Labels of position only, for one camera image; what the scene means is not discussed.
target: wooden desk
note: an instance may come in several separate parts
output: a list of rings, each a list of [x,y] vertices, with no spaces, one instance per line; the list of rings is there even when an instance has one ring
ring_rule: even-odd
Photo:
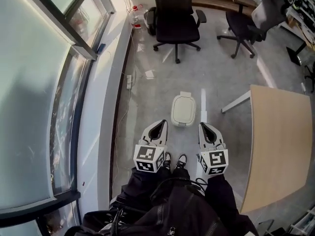
[[[303,187],[312,152],[308,96],[251,85],[222,112],[247,100],[252,105],[252,155],[241,212],[269,205]]]

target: power strip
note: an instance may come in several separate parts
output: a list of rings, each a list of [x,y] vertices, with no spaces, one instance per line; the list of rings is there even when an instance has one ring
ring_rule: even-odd
[[[132,75],[127,75],[127,89],[131,89]]]

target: window sill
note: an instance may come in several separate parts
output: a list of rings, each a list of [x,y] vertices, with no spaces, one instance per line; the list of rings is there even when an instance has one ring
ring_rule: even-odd
[[[100,41],[106,46],[94,62],[85,93],[78,142],[81,214],[108,209],[109,173],[115,107],[131,34],[125,12],[109,19]]]

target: black jacket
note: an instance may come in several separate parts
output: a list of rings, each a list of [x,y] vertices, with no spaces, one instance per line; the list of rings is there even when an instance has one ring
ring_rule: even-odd
[[[186,187],[174,187],[169,198],[154,206],[146,214],[123,214],[125,224],[116,226],[117,210],[89,212],[83,226],[73,227],[65,236],[117,235],[119,236],[244,236],[258,233],[245,215],[236,209],[232,188],[224,176],[214,177],[213,188],[207,188],[205,197]]]

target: chair seat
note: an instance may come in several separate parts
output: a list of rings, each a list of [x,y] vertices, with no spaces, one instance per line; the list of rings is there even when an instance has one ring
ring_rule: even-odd
[[[200,39],[193,16],[157,18],[157,41],[167,44],[183,44]]]
[[[252,18],[235,11],[226,12],[226,20],[235,36],[242,37],[247,40],[251,39],[252,32],[248,29],[248,25],[255,26]]]

